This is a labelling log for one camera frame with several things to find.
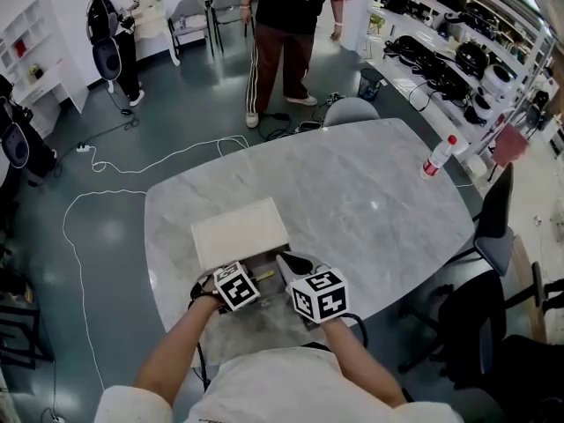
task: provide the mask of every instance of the marble table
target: marble table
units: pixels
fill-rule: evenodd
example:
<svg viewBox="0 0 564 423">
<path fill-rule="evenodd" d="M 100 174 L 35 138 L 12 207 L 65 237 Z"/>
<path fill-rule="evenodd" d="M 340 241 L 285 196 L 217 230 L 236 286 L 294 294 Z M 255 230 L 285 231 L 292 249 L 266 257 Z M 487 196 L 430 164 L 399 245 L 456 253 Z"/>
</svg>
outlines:
<svg viewBox="0 0 564 423">
<path fill-rule="evenodd" d="M 274 198 L 293 250 L 346 275 L 352 312 L 368 318 L 400 299 L 473 232 L 449 176 L 419 176 L 428 154 L 403 121 L 381 119 L 256 145 L 153 186 L 145 251 L 165 329 L 186 311 L 202 273 L 191 225 L 266 197 Z M 207 361 L 310 341 L 287 301 L 282 293 L 261 308 L 215 316 L 202 340 Z"/>
</svg>

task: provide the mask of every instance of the backpack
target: backpack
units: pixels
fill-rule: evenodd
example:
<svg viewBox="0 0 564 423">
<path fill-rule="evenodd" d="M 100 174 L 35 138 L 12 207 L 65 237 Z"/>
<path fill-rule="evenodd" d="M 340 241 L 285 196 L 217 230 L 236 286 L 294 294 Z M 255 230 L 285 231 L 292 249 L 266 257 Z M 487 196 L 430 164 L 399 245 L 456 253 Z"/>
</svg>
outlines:
<svg viewBox="0 0 564 423">
<path fill-rule="evenodd" d="M 115 36 L 117 27 L 122 22 L 109 0 L 91 0 L 86 18 L 86 34 L 92 44 Z"/>
</svg>

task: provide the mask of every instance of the hand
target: hand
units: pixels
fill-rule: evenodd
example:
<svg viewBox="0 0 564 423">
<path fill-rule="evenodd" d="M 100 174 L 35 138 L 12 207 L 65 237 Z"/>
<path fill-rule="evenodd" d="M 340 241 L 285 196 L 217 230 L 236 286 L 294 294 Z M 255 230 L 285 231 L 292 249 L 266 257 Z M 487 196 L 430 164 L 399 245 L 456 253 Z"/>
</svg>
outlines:
<svg viewBox="0 0 564 423">
<path fill-rule="evenodd" d="M 341 39 L 341 33 L 343 31 L 343 27 L 340 25 L 335 25 L 335 28 L 333 29 L 333 33 L 330 36 L 330 39 L 332 41 L 338 41 L 339 39 Z"/>
<path fill-rule="evenodd" d="M 241 22 L 243 24 L 248 24 L 250 22 L 250 18 L 250 8 L 241 8 Z"/>
</svg>

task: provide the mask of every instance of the track pants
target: track pants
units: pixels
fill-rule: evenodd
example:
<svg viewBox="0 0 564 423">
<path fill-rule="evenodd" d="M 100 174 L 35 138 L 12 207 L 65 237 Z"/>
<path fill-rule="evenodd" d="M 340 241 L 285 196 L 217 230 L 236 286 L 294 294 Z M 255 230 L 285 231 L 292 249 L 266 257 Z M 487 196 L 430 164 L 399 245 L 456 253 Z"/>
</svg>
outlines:
<svg viewBox="0 0 564 423">
<path fill-rule="evenodd" d="M 137 55 L 135 51 L 135 37 L 128 32 L 121 32 L 115 37 L 122 59 L 122 73 L 117 78 L 122 91 L 130 100 L 139 97 L 139 80 L 137 79 Z"/>
<path fill-rule="evenodd" d="M 280 53 L 284 47 L 284 95 L 306 99 L 308 90 L 301 83 L 306 77 L 314 47 L 313 34 L 291 34 L 256 24 L 255 46 L 251 56 L 247 85 L 247 112 L 264 113 L 278 71 Z"/>
</svg>

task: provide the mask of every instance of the plastic bottle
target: plastic bottle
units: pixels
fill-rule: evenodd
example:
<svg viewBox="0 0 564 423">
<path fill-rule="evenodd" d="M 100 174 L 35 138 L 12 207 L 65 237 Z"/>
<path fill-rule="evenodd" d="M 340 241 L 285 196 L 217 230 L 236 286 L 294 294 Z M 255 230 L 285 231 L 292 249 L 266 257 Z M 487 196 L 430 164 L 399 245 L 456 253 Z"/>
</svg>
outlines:
<svg viewBox="0 0 564 423">
<path fill-rule="evenodd" d="M 450 135 L 447 139 L 441 141 L 431 152 L 431 155 L 425 163 L 423 163 L 420 171 L 421 177 L 428 179 L 437 175 L 442 165 L 444 165 L 450 158 L 450 155 L 452 155 L 452 148 L 455 144 L 456 137 L 454 135 Z"/>
</svg>

